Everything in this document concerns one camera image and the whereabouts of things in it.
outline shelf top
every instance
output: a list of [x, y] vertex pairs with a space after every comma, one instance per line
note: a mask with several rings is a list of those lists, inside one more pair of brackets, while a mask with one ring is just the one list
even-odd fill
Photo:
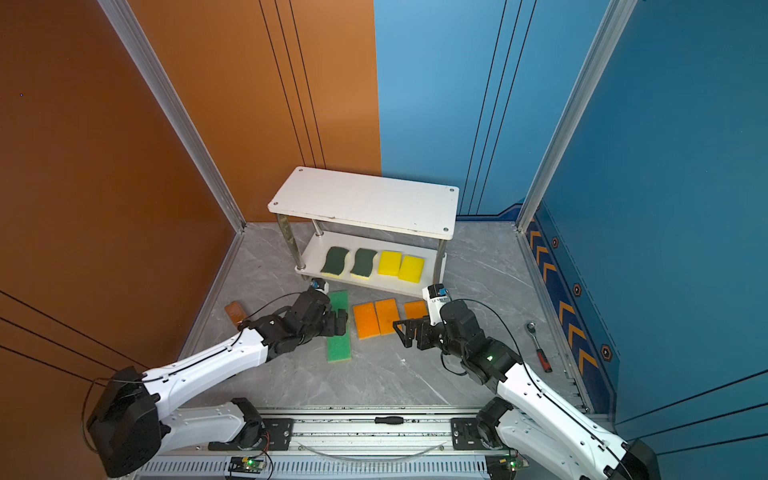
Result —
[[296, 167], [267, 208], [358, 227], [451, 240], [458, 187]]

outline red handle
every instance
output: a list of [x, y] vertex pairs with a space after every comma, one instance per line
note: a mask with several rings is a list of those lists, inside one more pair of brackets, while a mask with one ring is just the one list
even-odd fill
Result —
[[541, 362], [541, 366], [544, 367], [544, 371], [550, 373], [552, 371], [552, 365], [549, 364], [549, 360], [547, 360], [544, 350], [536, 349], [536, 353], [538, 353], [538, 360]]

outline dark green scouring pad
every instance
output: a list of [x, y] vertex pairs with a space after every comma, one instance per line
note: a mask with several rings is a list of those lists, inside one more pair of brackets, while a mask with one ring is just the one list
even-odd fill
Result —
[[359, 276], [362, 278], [370, 278], [373, 271], [373, 257], [378, 252], [375, 250], [368, 250], [367, 248], [359, 248], [355, 252], [355, 265], [352, 267], [350, 275]]
[[344, 260], [349, 250], [342, 247], [330, 247], [326, 253], [326, 264], [323, 265], [321, 273], [339, 276], [344, 271]]

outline small orange sponge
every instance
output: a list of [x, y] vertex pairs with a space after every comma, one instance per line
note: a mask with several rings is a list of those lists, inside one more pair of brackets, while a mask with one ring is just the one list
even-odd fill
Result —
[[357, 338], [368, 339], [372, 336], [379, 336], [379, 321], [376, 318], [376, 309], [373, 303], [365, 303], [352, 307], [355, 314], [355, 325], [357, 325]]
[[427, 311], [427, 304], [424, 300], [418, 302], [408, 302], [403, 305], [406, 308], [407, 319], [420, 319], [429, 315]]
[[397, 303], [395, 299], [380, 300], [376, 302], [376, 315], [379, 317], [379, 330], [382, 335], [388, 335], [395, 332], [392, 322], [400, 320], [400, 314], [397, 313]]

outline sponge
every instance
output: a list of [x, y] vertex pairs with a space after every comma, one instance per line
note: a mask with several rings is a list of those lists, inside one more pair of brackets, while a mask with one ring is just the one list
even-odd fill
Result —
[[382, 335], [394, 333], [395, 327], [392, 325], [392, 322], [400, 320], [395, 299], [391, 298], [376, 302], [376, 316], [379, 317], [379, 330]]
[[402, 265], [397, 277], [406, 282], [418, 283], [422, 281], [422, 270], [424, 270], [423, 258], [406, 255], [406, 257], [402, 259]]
[[355, 265], [352, 267], [349, 275], [363, 279], [370, 278], [371, 273], [373, 273], [373, 257], [377, 253], [377, 251], [368, 250], [367, 248], [357, 249], [355, 252]]
[[382, 252], [382, 257], [379, 260], [379, 275], [397, 276], [400, 271], [401, 259], [402, 253], [400, 252]]
[[342, 247], [330, 247], [328, 253], [326, 253], [326, 264], [323, 265], [321, 273], [326, 275], [340, 276], [344, 271], [344, 263], [346, 262], [346, 254], [349, 250]]
[[424, 300], [404, 303], [402, 306], [406, 308], [406, 318], [409, 320], [421, 319], [429, 315], [429, 311], [427, 311], [427, 304], [424, 302]]
[[372, 336], [381, 335], [373, 303], [354, 306], [353, 310], [355, 312], [355, 325], [357, 325], [357, 337], [359, 339], [368, 339]]
[[[349, 311], [349, 295], [346, 290], [331, 292], [328, 294], [331, 300], [331, 309], [338, 313], [339, 310]], [[340, 362], [352, 358], [352, 347], [349, 345], [349, 322], [346, 325], [346, 333], [341, 336], [328, 337], [328, 363]]]

